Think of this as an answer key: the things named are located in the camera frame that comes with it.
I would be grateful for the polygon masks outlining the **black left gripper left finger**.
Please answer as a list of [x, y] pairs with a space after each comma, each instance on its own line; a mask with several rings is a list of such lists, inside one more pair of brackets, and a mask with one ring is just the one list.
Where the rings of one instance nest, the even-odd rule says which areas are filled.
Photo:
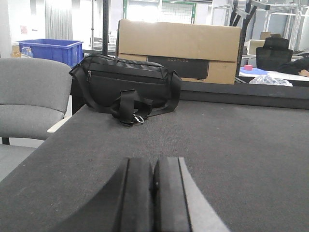
[[54, 232], [150, 232], [154, 227], [152, 167], [124, 158], [109, 181]]

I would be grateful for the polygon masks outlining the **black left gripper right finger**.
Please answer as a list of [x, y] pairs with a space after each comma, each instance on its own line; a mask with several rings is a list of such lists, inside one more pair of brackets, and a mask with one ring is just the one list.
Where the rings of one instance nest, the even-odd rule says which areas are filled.
[[183, 157], [166, 157], [154, 169], [155, 231], [228, 232], [196, 185]]

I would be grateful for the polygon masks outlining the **black shoulder bag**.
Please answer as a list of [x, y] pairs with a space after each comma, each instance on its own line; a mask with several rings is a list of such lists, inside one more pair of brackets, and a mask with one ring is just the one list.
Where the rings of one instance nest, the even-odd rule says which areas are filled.
[[182, 80], [161, 64], [89, 54], [70, 71], [85, 103], [121, 123], [170, 113], [178, 106]]

